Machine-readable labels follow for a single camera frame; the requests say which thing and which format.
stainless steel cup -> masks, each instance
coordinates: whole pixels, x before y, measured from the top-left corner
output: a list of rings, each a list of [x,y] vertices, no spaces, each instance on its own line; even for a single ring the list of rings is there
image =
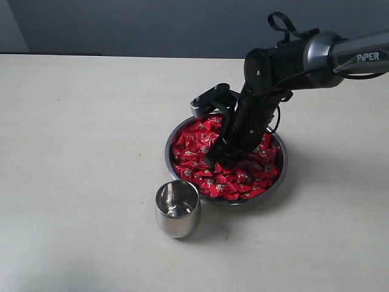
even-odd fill
[[[155,208],[158,226],[170,237],[191,234],[200,222],[201,205],[197,188],[187,181],[170,181],[159,188]]]

table surface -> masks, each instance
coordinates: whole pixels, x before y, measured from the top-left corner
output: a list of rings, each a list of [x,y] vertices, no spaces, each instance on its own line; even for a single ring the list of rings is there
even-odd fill
[[[385,291],[388,77],[282,104],[270,200],[156,226],[164,146],[242,60],[0,56],[0,291]]]

red candy wrapper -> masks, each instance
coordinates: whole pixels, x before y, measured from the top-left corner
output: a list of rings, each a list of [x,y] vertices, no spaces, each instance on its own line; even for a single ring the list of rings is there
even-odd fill
[[[199,191],[222,200],[245,200],[260,195],[273,185],[278,175],[277,148],[271,146],[272,135],[264,134],[261,144],[241,162],[208,169],[203,158],[219,136],[222,117],[199,119],[177,134],[171,151],[176,160],[174,171],[180,179],[199,187]]]

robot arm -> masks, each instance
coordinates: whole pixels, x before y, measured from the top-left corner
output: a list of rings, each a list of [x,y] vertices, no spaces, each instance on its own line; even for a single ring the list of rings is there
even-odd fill
[[[274,17],[281,18],[286,29],[278,27]],[[254,150],[279,103],[287,102],[292,90],[331,88],[344,78],[367,79],[389,72],[389,32],[345,40],[318,29],[298,33],[280,12],[270,14],[268,21],[273,29],[284,32],[284,40],[247,54],[242,91],[233,92],[222,83],[191,102],[196,117],[215,108],[224,117],[221,133],[204,158],[211,168],[217,162],[238,161]],[[297,39],[291,41],[290,34]]]

gray wall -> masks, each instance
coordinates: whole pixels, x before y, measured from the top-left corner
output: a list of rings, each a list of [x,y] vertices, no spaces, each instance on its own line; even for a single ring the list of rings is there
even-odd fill
[[[279,10],[297,30],[345,37],[389,29],[389,1],[370,0],[9,0],[32,52],[242,58],[273,46],[267,15]]]
[[[7,0],[0,0],[0,52],[28,51]]]

